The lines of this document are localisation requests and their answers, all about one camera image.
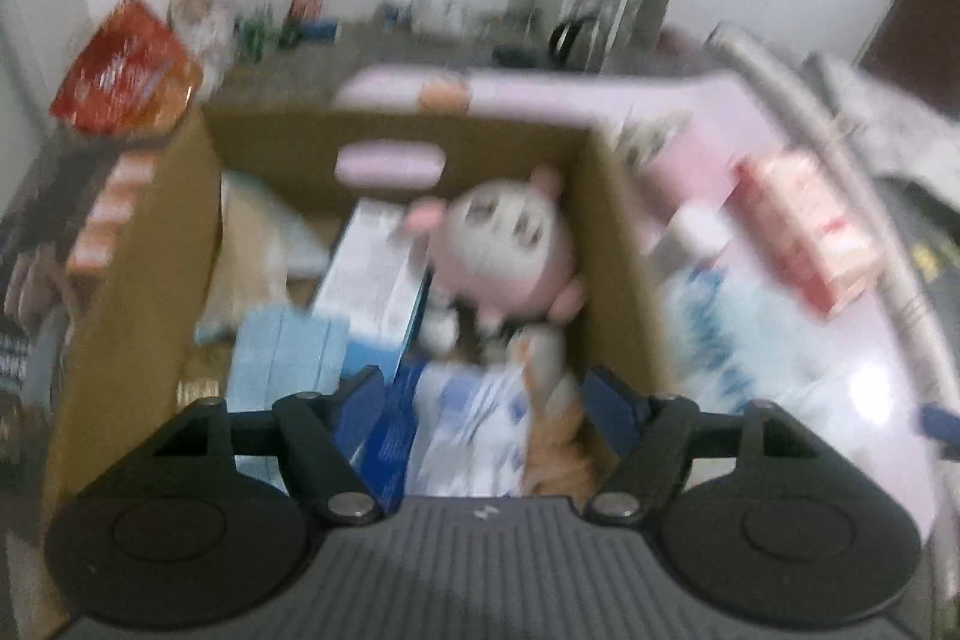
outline round pink stuffed animal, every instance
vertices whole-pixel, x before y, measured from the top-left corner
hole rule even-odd
[[[450,204],[414,202],[404,228],[428,237],[431,304],[456,298],[474,306],[481,333],[505,319],[574,319],[584,287],[574,277],[573,240],[557,208],[561,189],[560,175],[540,167],[529,183],[493,180]]]

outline red bag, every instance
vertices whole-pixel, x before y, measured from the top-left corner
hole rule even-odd
[[[50,114],[88,134],[165,133],[203,72],[142,0],[123,0],[64,77]]]

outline pink tissue package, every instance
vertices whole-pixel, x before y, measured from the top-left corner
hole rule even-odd
[[[745,158],[734,172],[734,203],[781,280],[810,306],[832,316],[875,287],[880,250],[811,153]]]

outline plush toy eye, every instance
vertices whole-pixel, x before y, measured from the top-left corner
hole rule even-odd
[[[520,217],[517,218],[517,225],[514,227],[514,239],[517,240],[517,244],[527,250],[532,250],[539,244],[543,235],[544,228],[539,223],[530,220],[530,215],[520,213]]]
[[[486,223],[496,213],[497,199],[477,199],[467,207],[467,223]]]

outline ribbed gray surface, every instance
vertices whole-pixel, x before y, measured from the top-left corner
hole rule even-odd
[[[908,640],[882,619],[841,632],[756,629],[669,579],[640,535],[563,500],[417,500],[331,535],[296,585],[247,617],[179,635],[83,620],[65,640]]]

